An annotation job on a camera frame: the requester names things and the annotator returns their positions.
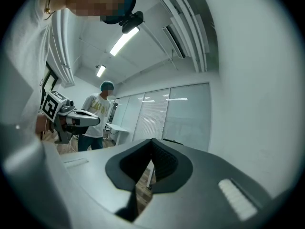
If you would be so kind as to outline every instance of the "pipe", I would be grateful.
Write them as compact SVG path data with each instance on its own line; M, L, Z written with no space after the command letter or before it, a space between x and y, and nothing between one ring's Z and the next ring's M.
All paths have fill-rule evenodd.
M194 51L194 48L193 48L193 45L192 45L192 42L191 42L191 38L190 38L190 36L187 33L186 27L185 27L182 19L180 18L176 8L171 3L171 1L170 0L163 0L163 1L165 2L166 6L169 8L171 13L173 14L175 19L177 20L177 23L179 24L179 26L180 26L183 34L184 34L184 37L186 39L186 42L187 42L187 44L189 46L189 49L191 51L191 57L192 57L192 60L193 60L193 63L194 63L195 70L196 70L197 73L199 73L199 68L198 68L198 63L197 63L197 60L196 60L195 51Z
M62 63L61 63L61 58L59 56L58 49L57 49L57 46L56 46L56 40L55 40L55 35L54 35L52 24L51 24L51 32L52 32L52 37L51 37L51 40L50 40L50 48L51 48L51 51L52 51L52 56L53 56L55 65L56 65L58 71L61 73L62 80L67 82L67 83L70 83L69 78L67 76L67 73L65 72L65 70L62 66Z
M55 40L55 42L57 42L57 44L58 44L58 45L56 45L56 47L59 48L58 55L60 57L61 63L66 64L65 56L63 55L62 42L61 42L61 11L56 12L54 22L55 22L54 32L55 32L55 34L57 34L56 35L57 41Z
M192 10L192 7L190 6L188 0L183 0L183 1L186 4L186 7L189 9L189 11L190 11L190 13L192 15L192 18L193 18L193 20L195 22L195 25L196 25L196 28L197 28L197 31L198 31L198 34L199 34L200 42L201 42L201 45L202 45L203 59L204 59L204 71L207 71L206 51L205 51L205 48L204 48L204 41L203 41L203 37L202 37L201 31L200 31L200 27L199 27L198 21L197 21L197 19L195 17L195 13Z
M68 66L67 70L68 71L68 75L70 78L70 81L72 84L75 84L74 81L74 77L73 77L73 73L71 70L71 64L70 64L70 59L69 59L69 53L68 53L68 9L64 9L61 12L61 43L62 43L62 54L64 55L65 58L65 65Z
M193 38L195 40L195 44L196 44L196 48L198 51L198 55L199 55L199 62L200 62L200 66L201 66L201 70L202 72L204 72L204 62L203 62L203 53L202 53L202 49L201 49L201 45L199 42L199 36L197 34L196 28L194 26L193 20L190 16L190 13L187 9L187 7L185 6L184 2L182 0L176 0L180 6L180 8L182 9L183 14L185 15L185 18L190 26L191 32L193 34Z
M169 15L172 16L171 11L168 9L168 7L166 6L166 4L164 3L163 0L159 0L159 2L162 4L162 6L165 8L165 10L168 12Z

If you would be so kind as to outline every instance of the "black device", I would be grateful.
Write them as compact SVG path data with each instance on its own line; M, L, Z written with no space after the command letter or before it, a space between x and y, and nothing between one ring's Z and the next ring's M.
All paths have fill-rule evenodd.
M134 14L132 10L134 9L137 0L132 0L129 10L124 16L108 16L106 19L102 19L106 24L117 24L122 26L122 32L124 34L129 33L133 28L139 26L144 21L144 16L141 11L137 11Z

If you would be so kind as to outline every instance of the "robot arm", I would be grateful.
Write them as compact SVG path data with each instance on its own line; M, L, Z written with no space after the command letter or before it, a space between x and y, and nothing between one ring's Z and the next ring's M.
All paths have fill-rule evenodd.
M46 93L42 104L42 111L52 122L52 128L58 132L57 144L67 144L73 135L85 134L89 126L98 125L99 117L84 111L77 110L74 101L69 100L57 91ZM62 128L60 117L65 117L67 127Z

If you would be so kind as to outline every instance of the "ceiling light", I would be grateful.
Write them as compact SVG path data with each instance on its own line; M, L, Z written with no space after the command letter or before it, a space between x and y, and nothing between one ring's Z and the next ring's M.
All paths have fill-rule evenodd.
M134 29L132 29L128 34L123 34L123 36L121 36L121 38L117 41L117 43L115 44L115 46L111 49L110 53L115 56L119 50L131 39L131 37L133 37L137 32L139 31L139 29L137 27L135 27Z
M179 101L179 100L187 100L187 98L170 98L166 99L167 101Z
M101 65L99 71L97 72L97 76L101 77L105 69L106 67L104 65Z

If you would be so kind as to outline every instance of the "floor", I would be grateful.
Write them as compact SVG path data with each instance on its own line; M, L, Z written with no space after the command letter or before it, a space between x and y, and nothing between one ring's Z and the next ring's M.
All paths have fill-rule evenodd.
M57 132L54 131L54 133L48 131L44 136L43 136L44 141L48 142L55 142L58 140L58 135ZM66 153L73 153L77 152L78 144L78 139L76 137L72 138L70 140L69 144L55 144L57 151L59 154L66 154ZM115 143L112 140L107 140L104 138L103 140L103 147L104 148L111 148L115 146ZM146 169L145 172L143 173L142 177L136 184L136 197L137 197L137 205L138 205L138 212L141 214L143 210L146 208L146 206L149 204L151 201L153 195L152 192L146 187L147 181L148 181L148 176L149 176L150 170ZM156 177L155 175L152 178L152 184L156 183Z

